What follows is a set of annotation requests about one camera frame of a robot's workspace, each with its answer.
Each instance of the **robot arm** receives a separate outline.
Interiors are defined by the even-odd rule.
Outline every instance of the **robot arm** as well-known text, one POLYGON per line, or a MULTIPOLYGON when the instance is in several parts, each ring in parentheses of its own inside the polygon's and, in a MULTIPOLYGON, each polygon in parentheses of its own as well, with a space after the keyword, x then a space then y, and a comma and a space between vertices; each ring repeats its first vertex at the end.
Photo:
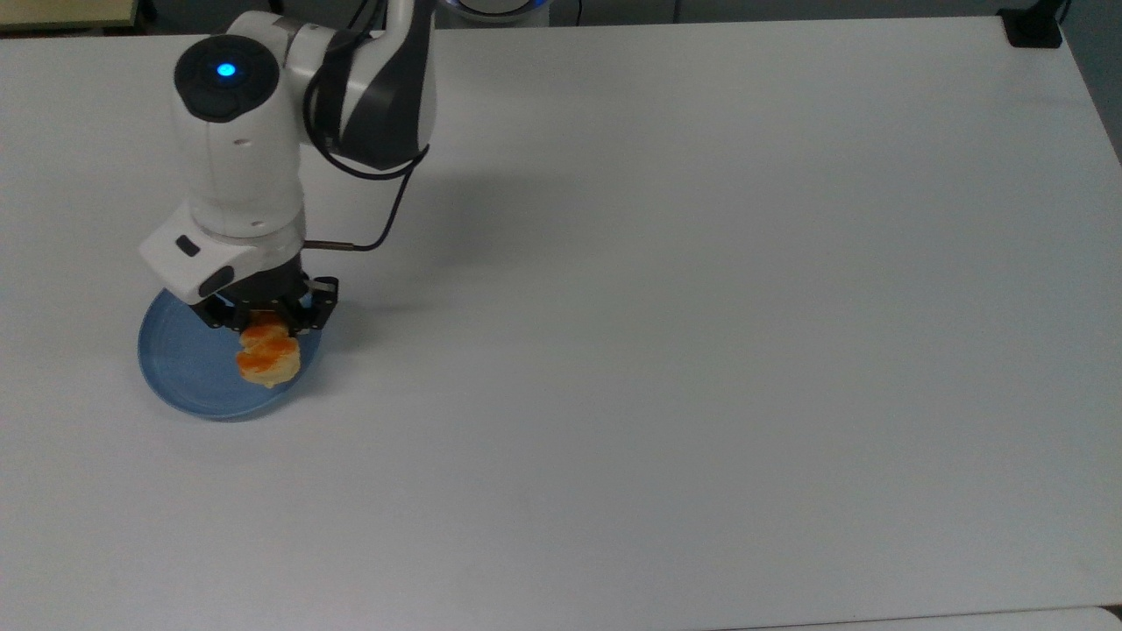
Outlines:
POLYGON ((356 173, 331 154, 415 166, 435 112, 434 7, 390 0, 375 39, 251 11, 180 57, 173 115, 190 194, 140 254, 209 326, 241 330, 258 310, 292 332, 327 321, 338 281, 303 272, 298 145, 356 173))

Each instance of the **white table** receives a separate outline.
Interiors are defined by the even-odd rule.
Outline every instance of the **white table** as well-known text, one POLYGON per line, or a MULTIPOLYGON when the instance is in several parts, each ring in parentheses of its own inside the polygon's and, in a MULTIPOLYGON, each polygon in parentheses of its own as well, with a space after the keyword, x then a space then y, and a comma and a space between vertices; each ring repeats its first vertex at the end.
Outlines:
MULTIPOLYGON (((193 38, 0 42, 0 627, 1122 601, 1122 170, 996 18, 442 31, 387 246, 238 424, 135 358, 193 38)), ((304 154, 311 238, 393 185, 304 154)))

